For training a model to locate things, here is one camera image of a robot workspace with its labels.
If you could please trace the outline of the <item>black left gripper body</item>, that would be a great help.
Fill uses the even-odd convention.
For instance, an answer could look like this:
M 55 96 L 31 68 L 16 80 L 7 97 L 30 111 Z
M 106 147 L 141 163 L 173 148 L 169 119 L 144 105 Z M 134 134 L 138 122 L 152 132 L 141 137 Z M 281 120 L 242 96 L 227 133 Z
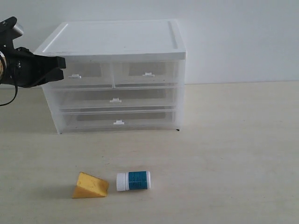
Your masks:
M 27 48 L 0 48 L 1 84 L 17 85 L 31 88 L 46 83 L 47 59 L 45 56 L 34 55 Z

